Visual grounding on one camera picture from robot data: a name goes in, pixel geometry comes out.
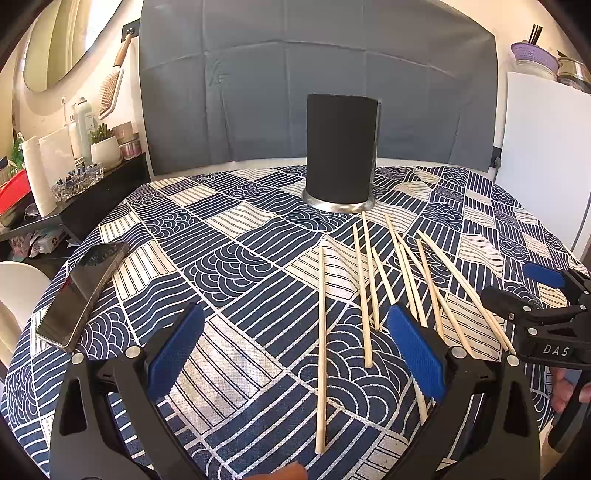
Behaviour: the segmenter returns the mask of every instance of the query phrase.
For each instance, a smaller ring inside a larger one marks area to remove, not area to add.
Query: blue gripper pad
[[[148,398],[155,401],[168,395],[178,378],[197,340],[203,333],[205,315],[199,305],[195,305],[176,330],[160,349],[158,356],[150,364],[148,370]]]
[[[523,274],[527,278],[531,278],[552,288],[564,287],[564,278],[561,272],[543,267],[537,263],[527,262],[523,266]]]
[[[388,311],[388,330],[418,386],[427,398],[441,402],[446,388],[443,367],[418,329],[416,320],[408,317],[398,305]]]

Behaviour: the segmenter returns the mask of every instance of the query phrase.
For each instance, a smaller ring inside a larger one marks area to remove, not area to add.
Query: purple basket
[[[516,60],[531,60],[540,63],[558,75],[558,60],[538,45],[527,42],[513,43],[511,51]]]

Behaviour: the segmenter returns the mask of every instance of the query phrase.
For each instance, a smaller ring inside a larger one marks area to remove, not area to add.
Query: round mirror
[[[23,72],[27,87],[53,87],[92,46],[121,0],[54,0],[35,21]]]

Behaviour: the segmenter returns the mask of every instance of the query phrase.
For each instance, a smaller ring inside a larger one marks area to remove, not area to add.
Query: smartphone
[[[103,286],[129,251],[125,242],[90,247],[49,305],[37,335],[71,353]]]

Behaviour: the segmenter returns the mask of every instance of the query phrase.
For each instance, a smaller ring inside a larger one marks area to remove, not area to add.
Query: phone screen
[[[117,254],[126,247],[125,243],[90,247],[56,294],[37,328],[37,333],[58,345],[67,345],[97,286]]]

